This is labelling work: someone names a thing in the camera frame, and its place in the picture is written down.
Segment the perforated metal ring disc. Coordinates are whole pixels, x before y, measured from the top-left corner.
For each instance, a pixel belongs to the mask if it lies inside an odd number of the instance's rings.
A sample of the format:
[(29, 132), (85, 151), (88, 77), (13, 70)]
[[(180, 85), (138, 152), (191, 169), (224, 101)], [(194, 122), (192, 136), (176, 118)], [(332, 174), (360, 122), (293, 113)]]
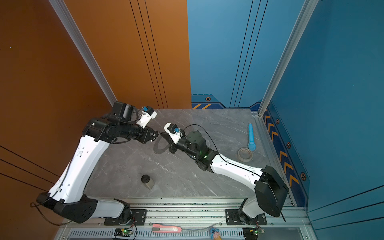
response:
[(153, 150), (156, 155), (161, 155), (168, 151), (170, 144), (164, 138), (158, 138), (155, 141)]

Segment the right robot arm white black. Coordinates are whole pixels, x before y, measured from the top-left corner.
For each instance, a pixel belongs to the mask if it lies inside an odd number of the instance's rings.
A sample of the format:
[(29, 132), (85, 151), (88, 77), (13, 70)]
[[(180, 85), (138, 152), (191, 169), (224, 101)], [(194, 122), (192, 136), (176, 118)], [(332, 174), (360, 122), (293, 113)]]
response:
[(289, 188), (273, 167), (250, 167), (226, 158), (207, 147), (206, 139), (198, 131), (188, 135), (178, 130), (161, 132), (161, 136), (168, 142), (172, 154), (179, 150), (194, 160), (201, 170), (226, 176), (254, 190), (255, 197), (245, 198), (237, 212), (243, 224), (256, 224), (258, 218), (265, 215), (275, 218), (283, 216)]

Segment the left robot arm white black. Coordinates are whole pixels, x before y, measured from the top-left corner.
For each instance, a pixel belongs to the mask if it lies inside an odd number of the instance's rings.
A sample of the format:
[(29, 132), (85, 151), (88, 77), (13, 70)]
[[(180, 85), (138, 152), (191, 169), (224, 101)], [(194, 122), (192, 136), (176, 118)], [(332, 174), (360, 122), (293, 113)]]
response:
[(93, 218), (110, 218), (126, 225), (132, 218), (130, 204), (114, 199), (101, 200), (85, 195), (84, 190), (98, 161), (110, 145), (136, 140), (154, 141), (159, 133), (147, 124), (157, 116), (151, 107), (138, 110), (132, 105), (114, 102), (112, 111), (91, 119), (82, 132), (72, 160), (54, 186), (41, 193), (30, 207), (52, 210), (69, 221), (81, 224)]

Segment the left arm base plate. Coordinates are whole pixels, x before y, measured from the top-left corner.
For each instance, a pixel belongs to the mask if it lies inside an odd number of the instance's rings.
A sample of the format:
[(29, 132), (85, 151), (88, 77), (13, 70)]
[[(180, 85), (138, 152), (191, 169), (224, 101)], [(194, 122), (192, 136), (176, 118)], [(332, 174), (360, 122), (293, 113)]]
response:
[(133, 209), (129, 211), (128, 218), (105, 218), (105, 226), (144, 226), (147, 218), (146, 209)]

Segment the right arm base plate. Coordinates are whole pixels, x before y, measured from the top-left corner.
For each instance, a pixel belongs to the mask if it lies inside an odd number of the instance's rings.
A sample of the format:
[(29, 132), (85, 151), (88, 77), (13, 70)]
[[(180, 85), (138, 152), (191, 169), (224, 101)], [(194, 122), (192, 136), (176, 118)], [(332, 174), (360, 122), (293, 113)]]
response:
[(249, 225), (249, 226), (266, 226), (267, 217), (265, 214), (260, 214), (255, 218), (251, 219), (245, 214), (240, 214), (237, 209), (226, 209), (225, 210), (226, 224), (228, 226), (235, 225)]

